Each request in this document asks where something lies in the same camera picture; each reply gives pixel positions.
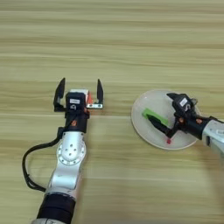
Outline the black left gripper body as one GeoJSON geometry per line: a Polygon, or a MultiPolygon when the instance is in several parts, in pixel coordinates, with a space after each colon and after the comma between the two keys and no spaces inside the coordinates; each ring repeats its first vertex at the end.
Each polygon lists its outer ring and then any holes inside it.
{"type": "Polygon", "coordinates": [[[87,132],[88,119],[90,117],[90,109],[103,109],[102,104],[69,104],[65,108],[56,104],[54,106],[55,112],[64,112],[66,123],[64,127],[59,127],[58,132],[64,133],[67,131],[87,132]]]}

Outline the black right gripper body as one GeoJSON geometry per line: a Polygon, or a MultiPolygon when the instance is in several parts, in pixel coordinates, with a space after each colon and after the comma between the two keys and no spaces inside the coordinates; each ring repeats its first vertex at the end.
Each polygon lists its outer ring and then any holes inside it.
{"type": "Polygon", "coordinates": [[[209,117],[197,115],[195,111],[188,112],[175,111],[175,123],[171,135],[174,136],[177,131],[181,130],[190,134],[197,139],[202,139],[202,132],[207,124],[211,121],[209,117]]]}

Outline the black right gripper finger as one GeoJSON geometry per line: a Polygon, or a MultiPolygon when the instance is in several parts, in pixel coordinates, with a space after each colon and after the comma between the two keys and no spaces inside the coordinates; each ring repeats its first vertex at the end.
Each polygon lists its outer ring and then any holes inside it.
{"type": "Polygon", "coordinates": [[[162,133],[164,133],[168,138],[172,138],[175,133],[178,131],[176,127],[172,129],[168,128],[167,126],[163,125],[159,119],[157,119],[153,115],[147,115],[148,120],[152,123],[152,125],[162,133]]]}
{"type": "Polygon", "coordinates": [[[169,98],[171,98],[173,101],[178,101],[180,99],[180,94],[176,93],[169,93],[167,94],[169,98]]]}

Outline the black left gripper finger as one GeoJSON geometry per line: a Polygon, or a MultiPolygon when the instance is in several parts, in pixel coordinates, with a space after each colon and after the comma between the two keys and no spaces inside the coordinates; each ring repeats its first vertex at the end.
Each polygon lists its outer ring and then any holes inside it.
{"type": "Polygon", "coordinates": [[[53,105],[54,106],[59,106],[60,105],[60,100],[63,98],[64,92],[65,92],[65,83],[66,83],[66,79],[63,78],[59,82],[59,85],[57,86],[57,88],[55,90],[55,95],[54,95],[54,100],[53,100],[53,105]]]}
{"type": "Polygon", "coordinates": [[[103,88],[100,79],[97,81],[97,100],[98,104],[103,104],[103,88]]]}

